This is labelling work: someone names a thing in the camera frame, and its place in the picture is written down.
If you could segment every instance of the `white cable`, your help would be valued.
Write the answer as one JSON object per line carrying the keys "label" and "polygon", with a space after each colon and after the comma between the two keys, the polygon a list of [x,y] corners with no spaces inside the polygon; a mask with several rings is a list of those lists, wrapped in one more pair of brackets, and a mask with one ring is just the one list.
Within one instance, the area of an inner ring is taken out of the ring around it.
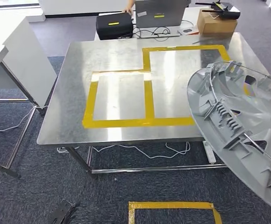
{"label": "white cable", "polygon": [[60,153],[60,154],[63,154],[63,153],[69,153],[67,150],[66,150],[66,148],[64,148],[64,147],[58,147],[57,148],[57,151],[58,152],[58,153]]}
{"label": "white cable", "polygon": [[[101,148],[100,150],[98,150],[96,149],[95,147],[93,147],[94,150],[95,150],[96,152],[98,153],[100,153],[101,152],[102,150],[104,150],[104,149],[108,149],[108,148],[111,148],[111,147],[114,147],[114,145],[112,145],[112,146],[108,146],[108,147],[104,147],[104,148]],[[173,155],[173,156],[164,156],[164,155],[156,155],[156,156],[153,156],[153,157],[150,157],[148,155],[147,155],[146,153],[140,150],[139,148],[136,147],[136,146],[123,146],[123,145],[119,145],[120,147],[123,147],[123,148],[135,148],[139,152],[141,152],[142,154],[144,154],[145,155],[146,157],[149,158],[149,159],[154,159],[154,158],[167,158],[167,159],[172,159],[178,154],[182,154],[182,155],[185,155],[187,152],[188,152],[189,150],[191,150],[191,144],[189,142],[186,142],[186,146],[185,146],[185,150],[184,151],[177,151],[176,149],[173,149],[173,148],[171,148],[171,147],[169,147],[167,146],[167,142],[166,142],[166,147],[168,148],[168,149],[170,149],[170,150],[173,150],[174,152],[176,152],[176,154]]]}
{"label": "white cable", "polygon": [[44,106],[44,107],[39,107],[39,106],[35,106],[35,107],[33,107],[32,109],[30,109],[26,116],[23,117],[20,122],[19,124],[16,125],[16,126],[13,126],[13,127],[8,127],[8,128],[6,128],[6,129],[3,129],[3,130],[0,130],[0,132],[5,132],[5,131],[8,131],[8,130],[11,130],[11,129],[13,129],[13,128],[17,128],[17,127],[19,127],[26,117],[29,116],[33,109],[34,108],[40,108],[40,109],[43,109],[45,107],[48,107],[48,106]]}

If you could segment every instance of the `black device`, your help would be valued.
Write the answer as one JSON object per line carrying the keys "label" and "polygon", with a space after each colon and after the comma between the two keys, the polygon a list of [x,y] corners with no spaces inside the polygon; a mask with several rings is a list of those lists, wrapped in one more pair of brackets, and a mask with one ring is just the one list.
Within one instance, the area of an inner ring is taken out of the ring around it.
{"label": "black device", "polygon": [[213,3],[198,3],[196,5],[210,6],[213,10],[202,10],[202,12],[217,13],[222,19],[237,20],[240,16],[240,11],[230,3],[220,2],[220,0]]}
{"label": "black device", "polygon": [[133,25],[128,13],[101,15],[96,18],[96,31],[101,40],[132,37]]}

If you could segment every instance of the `laptop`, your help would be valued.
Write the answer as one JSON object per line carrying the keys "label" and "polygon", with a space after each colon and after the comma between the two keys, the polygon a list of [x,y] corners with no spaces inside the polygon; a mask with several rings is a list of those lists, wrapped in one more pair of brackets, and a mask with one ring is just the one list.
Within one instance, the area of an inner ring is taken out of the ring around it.
{"label": "laptop", "polygon": [[136,0],[136,26],[173,27],[182,23],[191,0]]}

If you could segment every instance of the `sticker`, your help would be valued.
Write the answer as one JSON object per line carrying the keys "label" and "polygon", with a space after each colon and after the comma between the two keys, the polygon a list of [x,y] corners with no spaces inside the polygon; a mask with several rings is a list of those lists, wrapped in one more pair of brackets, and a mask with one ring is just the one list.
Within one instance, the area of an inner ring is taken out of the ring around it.
{"label": "sticker", "polygon": [[142,12],[142,13],[138,13],[139,17],[144,16],[144,15],[147,15],[147,12],[145,11],[145,12]]}
{"label": "sticker", "polygon": [[231,8],[231,10],[229,10],[229,12],[236,12],[236,13],[239,13],[240,11],[236,8],[235,6],[233,6]]}
{"label": "sticker", "polygon": [[108,25],[109,26],[112,26],[112,25],[118,25],[119,22],[111,22],[111,23],[109,23]]}

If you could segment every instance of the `yellow tape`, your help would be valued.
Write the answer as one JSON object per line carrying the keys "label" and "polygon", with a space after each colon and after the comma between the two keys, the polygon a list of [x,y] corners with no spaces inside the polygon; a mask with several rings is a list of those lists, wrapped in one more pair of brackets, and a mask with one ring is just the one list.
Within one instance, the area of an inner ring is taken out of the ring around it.
{"label": "yellow tape", "polygon": [[136,209],[209,209],[213,211],[216,224],[222,224],[219,213],[208,202],[129,202],[129,224],[135,224]]}
{"label": "yellow tape", "polygon": [[109,23],[108,25],[109,26],[112,26],[112,25],[118,25],[119,22],[111,22],[111,23]]}
{"label": "yellow tape", "polygon": [[[113,70],[94,72],[93,75],[99,75],[106,72],[151,72],[150,52],[153,51],[171,51],[171,50],[218,50],[222,59],[229,61],[230,58],[223,45],[193,45],[177,47],[156,47],[143,48],[143,68],[138,70]],[[153,90],[151,80],[145,80],[145,107],[145,118],[144,119],[125,119],[125,120],[93,120],[95,102],[96,100],[98,81],[91,82],[86,101],[86,110],[82,121],[84,128],[107,128],[107,127],[145,127],[145,126],[189,126],[195,125],[191,117],[183,118],[155,118],[153,101]]]}
{"label": "yellow tape", "polygon": [[85,128],[105,127],[151,127],[151,126],[191,126],[191,117],[185,118],[154,118],[154,119],[122,119],[122,120],[83,120]]}
{"label": "yellow tape", "polygon": [[144,81],[145,112],[147,119],[154,118],[154,104],[153,102],[152,82]]}

